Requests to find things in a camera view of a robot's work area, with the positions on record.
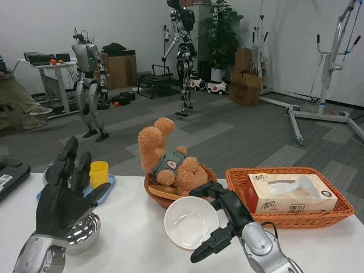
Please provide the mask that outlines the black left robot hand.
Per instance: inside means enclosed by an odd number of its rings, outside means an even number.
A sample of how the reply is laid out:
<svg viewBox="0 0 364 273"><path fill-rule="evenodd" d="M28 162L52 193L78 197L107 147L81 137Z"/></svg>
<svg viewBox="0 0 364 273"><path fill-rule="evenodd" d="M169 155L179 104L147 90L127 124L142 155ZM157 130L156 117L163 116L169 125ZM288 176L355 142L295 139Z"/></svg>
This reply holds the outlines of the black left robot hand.
<svg viewBox="0 0 364 273"><path fill-rule="evenodd" d="M45 172L47 185L36 210L37 235L64 238L68 228L92 212L111 187L110 183L103 183L84 195L90 180L92 156L84 152L76 165L77 150L78 140L72 136Z"/></svg>

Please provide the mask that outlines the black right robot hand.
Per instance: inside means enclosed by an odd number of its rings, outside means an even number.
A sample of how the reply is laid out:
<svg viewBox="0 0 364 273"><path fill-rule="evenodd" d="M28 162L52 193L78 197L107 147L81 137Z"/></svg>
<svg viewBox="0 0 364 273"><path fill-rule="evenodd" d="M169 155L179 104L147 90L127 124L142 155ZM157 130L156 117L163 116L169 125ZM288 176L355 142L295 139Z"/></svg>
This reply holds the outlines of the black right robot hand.
<svg viewBox="0 0 364 273"><path fill-rule="evenodd" d="M211 197L214 200L210 203L211 206L216 211L222 209L228 220L225 228L219 227L211 232L210 238L192 253L192 263L200 262L211 254L218 254L231 244L234 237L242 235L242 230L247 224L254 222L253 216L239 196L216 181L195 188L189 195Z"/></svg>

